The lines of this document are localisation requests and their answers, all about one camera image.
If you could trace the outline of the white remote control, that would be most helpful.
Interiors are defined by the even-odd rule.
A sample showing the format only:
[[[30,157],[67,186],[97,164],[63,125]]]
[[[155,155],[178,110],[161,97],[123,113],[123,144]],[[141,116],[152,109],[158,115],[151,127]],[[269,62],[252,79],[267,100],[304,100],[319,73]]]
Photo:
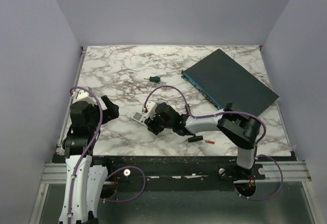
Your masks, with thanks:
[[[140,112],[134,112],[130,118],[136,122],[143,123],[145,119],[147,118],[145,113],[140,113]]]

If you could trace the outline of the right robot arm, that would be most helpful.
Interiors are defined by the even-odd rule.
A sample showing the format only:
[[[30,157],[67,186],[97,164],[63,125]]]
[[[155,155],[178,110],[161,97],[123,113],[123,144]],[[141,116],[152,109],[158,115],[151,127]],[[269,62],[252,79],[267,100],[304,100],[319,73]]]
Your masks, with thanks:
[[[148,131],[158,135],[170,129],[179,136],[195,136],[200,132],[222,132],[238,148],[235,173],[241,179],[253,174],[260,128],[266,134],[266,126],[255,115],[237,111],[232,103],[215,114],[196,116],[191,113],[179,114],[166,103],[155,105],[144,121]]]

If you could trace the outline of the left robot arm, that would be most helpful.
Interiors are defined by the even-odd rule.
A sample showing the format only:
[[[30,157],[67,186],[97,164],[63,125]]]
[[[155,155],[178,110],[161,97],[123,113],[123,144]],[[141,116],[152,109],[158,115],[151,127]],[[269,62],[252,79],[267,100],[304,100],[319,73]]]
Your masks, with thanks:
[[[113,176],[107,163],[92,162],[99,127],[118,118],[119,107],[107,96],[101,97],[106,109],[89,95],[79,95],[70,106],[71,125],[63,143],[66,187],[59,223],[98,223],[97,208],[104,181]]]

